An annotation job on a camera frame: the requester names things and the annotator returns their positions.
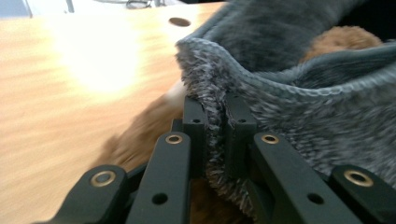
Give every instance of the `wooden table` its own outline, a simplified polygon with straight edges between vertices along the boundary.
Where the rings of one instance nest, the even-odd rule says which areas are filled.
[[[0,21],[0,223],[51,218],[102,144],[179,78],[176,41],[220,6]]]

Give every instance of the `brown fur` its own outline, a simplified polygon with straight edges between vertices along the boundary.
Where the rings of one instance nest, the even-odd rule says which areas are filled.
[[[300,62],[335,51],[367,49],[380,45],[382,42],[378,37],[358,26],[336,26],[318,36]]]
[[[359,27],[334,27],[316,38],[302,62],[324,53],[343,49],[375,47],[381,41]],[[92,165],[115,164],[126,171],[147,162],[157,138],[170,130],[182,110],[169,105],[165,97],[152,102],[121,135],[109,139],[100,158]],[[191,182],[191,223],[251,223],[236,206],[223,201],[203,179]]]

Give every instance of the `mounting hole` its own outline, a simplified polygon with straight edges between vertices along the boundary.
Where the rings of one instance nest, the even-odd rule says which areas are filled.
[[[306,197],[309,199],[309,201],[311,201],[311,203],[324,204],[323,198],[316,193],[310,193]]]
[[[279,138],[271,134],[265,134],[262,136],[262,141],[268,144],[277,144],[279,142]]]
[[[169,135],[165,138],[165,141],[169,144],[179,144],[181,143],[181,141],[183,140],[183,138],[180,135]]]
[[[116,173],[112,171],[102,171],[91,178],[91,185],[101,188],[111,184],[116,179]]]
[[[152,197],[152,202],[158,205],[164,204],[168,201],[168,196],[164,193],[158,193]]]
[[[169,19],[169,22],[175,26],[180,26],[180,27],[186,27],[191,25],[191,22],[189,22],[188,20],[178,17],[173,17]]]
[[[344,172],[344,177],[353,184],[361,187],[369,188],[374,184],[373,179],[370,178],[370,176],[360,171],[347,170]]]

